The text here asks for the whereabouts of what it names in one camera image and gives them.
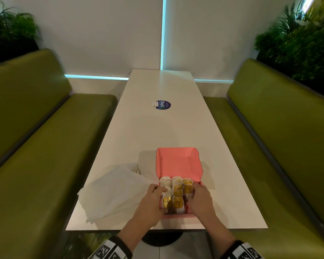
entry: white table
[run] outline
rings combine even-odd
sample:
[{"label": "white table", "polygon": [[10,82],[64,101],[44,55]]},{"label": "white table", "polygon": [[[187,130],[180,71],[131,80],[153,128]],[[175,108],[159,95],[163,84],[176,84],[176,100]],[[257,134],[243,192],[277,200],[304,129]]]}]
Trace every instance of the white table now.
[{"label": "white table", "polygon": [[[166,100],[158,110],[152,102]],[[157,180],[156,149],[195,147],[217,216],[230,229],[267,228],[249,189],[190,72],[133,70],[103,139],[86,184],[115,165],[139,163],[142,175]],[[66,230],[120,230],[134,209],[86,222],[79,202]],[[153,229],[204,229],[197,218],[164,219]]]}]

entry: black planter box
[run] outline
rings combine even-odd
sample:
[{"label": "black planter box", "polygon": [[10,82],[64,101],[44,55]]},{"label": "black planter box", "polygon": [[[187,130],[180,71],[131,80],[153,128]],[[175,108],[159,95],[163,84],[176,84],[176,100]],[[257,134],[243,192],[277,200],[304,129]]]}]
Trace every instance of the black planter box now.
[{"label": "black planter box", "polygon": [[35,39],[0,42],[0,63],[38,50]]},{"label": "black planter box", "polygon": [[[279,71],[280,73],[287,75],[288,77],[292,77],[293,75],[293,66],[292,65],[281,65],[275,63],[270,58],[264,58],[261,53],[258,54],[257,60],[262,62],[263,64]],[[309,87],[313,91],[324,95],[324,78],[316,78],[312,80],[296,80],[297,82]]]}]

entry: forearm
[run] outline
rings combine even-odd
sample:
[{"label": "forearm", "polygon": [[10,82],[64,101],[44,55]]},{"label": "forearm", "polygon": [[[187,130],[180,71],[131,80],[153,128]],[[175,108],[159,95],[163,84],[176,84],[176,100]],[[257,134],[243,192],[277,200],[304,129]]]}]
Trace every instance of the forearm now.
[{"label": "forearm", "polygon": [[217,251],[221,255],[235,242],[234,235],[222,224],[215,213],[208,214],[201,223],[208,231]]},{"label": "forearm", "polygon": [[131,252],[133,252],[149,229],[150,227],[144,222],[132,218],[117,236],[127,245]]}]

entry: green leather cushion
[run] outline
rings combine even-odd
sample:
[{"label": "green leather cushion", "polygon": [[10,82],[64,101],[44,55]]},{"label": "green leather cushion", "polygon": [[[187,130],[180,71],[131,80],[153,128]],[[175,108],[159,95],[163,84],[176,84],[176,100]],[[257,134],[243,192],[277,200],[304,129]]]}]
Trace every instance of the green leather cushion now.
[{"label": "green leather cushion", "polygon": [[324,259],[324,241],[225,98],[205,102],[268,226],[235,230],[266,259]]},{"label": "green leather cushion", "polygon": [[50,50],[0,64],[0,157],[70,91]]},{"label": "green leather cushion", "polygon": [[324,98],[252,59],[228,95],[324,221]]},{"label": "green leather cushion", "polygon": [[44,258],[57,241],[116,107],[75,94],[0,168],[0,258]]}]

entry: white floor tile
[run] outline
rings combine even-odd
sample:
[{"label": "white floor tile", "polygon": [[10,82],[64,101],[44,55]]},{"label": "white floor tile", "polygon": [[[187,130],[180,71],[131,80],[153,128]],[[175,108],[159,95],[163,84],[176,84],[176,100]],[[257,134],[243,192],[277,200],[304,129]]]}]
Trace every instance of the white floor tile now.
[{"label": "white floor tile", "polygon": [[173,244],[160,247],[160,259],[211,259],[205,232],[185,232]]},{"label": "white floor tile", "polygon": [[140,241],[136,249],[134,249],[132,259],[159,259],[159,247],[150,246]]}]

